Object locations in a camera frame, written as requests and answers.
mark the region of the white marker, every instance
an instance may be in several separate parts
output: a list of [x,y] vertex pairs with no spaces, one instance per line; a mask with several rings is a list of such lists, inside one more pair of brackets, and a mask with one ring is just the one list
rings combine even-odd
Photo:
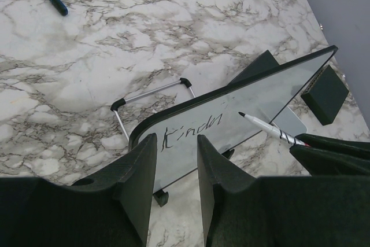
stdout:
[[267,132],[267,134],[271,135],[272,137],[276,139],[283,140],[287,142],[289,145],[303,145],[309,147],[305,142],[302,142],[301,140],[298,140],[297,138],[294,138],[293,136],[289,135],[288,133],[282,131],[281,129],[274,127],[262,120],[260,120],[257,117],[253,117],[250,115],[247,115],[243,112],[239,112],[240,115],[242,115],[245,119],[247,119],[249,122],[254,124],[256,127],[262,129],[263,131]]

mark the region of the marble pattern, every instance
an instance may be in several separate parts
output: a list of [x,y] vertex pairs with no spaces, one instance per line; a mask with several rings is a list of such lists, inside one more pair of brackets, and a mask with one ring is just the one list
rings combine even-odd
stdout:
[[[127,151],[109,110],[115,100],[180,77],[201,95],[266,49],[282,64],[328,45],[307,0],[62,1],[66,17],[48,0],[0,0],[1,176],[69,185]],[[190,97],[168,89],[120,114],[130,133]],[[300,97],[290,107],[309,133],[369,140],[351,95],[326,127]],[[286,146],[262,133],[238,146],[231,161],[255,176],[307,174]],[[168,191],[165,207],[153,202],[148,246],[203,246],[197,172]]]

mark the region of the small whiteboard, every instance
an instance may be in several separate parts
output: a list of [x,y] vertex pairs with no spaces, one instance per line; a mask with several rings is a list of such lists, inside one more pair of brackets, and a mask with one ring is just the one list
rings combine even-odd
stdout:
[[197,168],[198,134],[206,135],[220,153],[256,135],[260,130],[238,112],[273,120],[336,50],[335,46],[328,47],[142,121],[133,130],[129,145],[131,149],[148,134],[157,134],[154,192]]

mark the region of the metal rod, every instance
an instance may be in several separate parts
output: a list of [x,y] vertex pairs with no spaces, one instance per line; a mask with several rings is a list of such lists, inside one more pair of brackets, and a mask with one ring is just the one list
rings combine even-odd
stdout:
[[141,95],[137,95],[136,97],[128,98],[128,99],[126,99],[126,104],[129,103],[129,102],[132,102],[132,101],[136,101],[137,99],[146,97],[147,95],[154,94],[154,93],[159,92],[161,90],[164,90],[164,89],[167,89],[167,88],[171,88],[171,87],[173,87],[173,86],[175,86],[177,84],[181,84],[181,80],[176,81],[176,82],[173,82],[173,83],[170,83],[170,84],[167,84],[167,85],[162,86],[162,87],[159,87],[159,88],[156,88],[156,89],[154,89],[152,91],[148,91],[148,92],[143,93]]
[[196,96],[195,96],[195,94],[194,94],[194,92],[193,92],[193,90],[192,90],[191,87],[189,87],[189,90],[190,90],[191,94],[193,95],[193,97],[196,98]]
[[125,127],[123,126],[123,123],[122,123],[122,121],[121,121],[120,115],[118,115],[118,112],[117,112],[117,111],[113,111],[113,112],[114,112],[114,114],[116,114],[116,117],[117,117],[117,119],[118,119],[118,122],[120,123],[120,126],[121,126],[121,128],[122,128],[122,130],[123,130],[123,133],[124,133],[124,134],[125,134],[125,136],[126,136],[127,141],[129,141],[128,134],[127,134],[127,132],[126,132],[126,130],[125,130]]

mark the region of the whiteboard surface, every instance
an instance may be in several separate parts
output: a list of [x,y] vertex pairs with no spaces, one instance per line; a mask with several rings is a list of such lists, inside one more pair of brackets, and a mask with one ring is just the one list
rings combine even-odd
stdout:
[[197,135],[206,135],[223,153],[260,130],[238,112],[270,122],[326,63],[334,51],[294,65],[149,127],[158,138],[154,191],[197,168]]

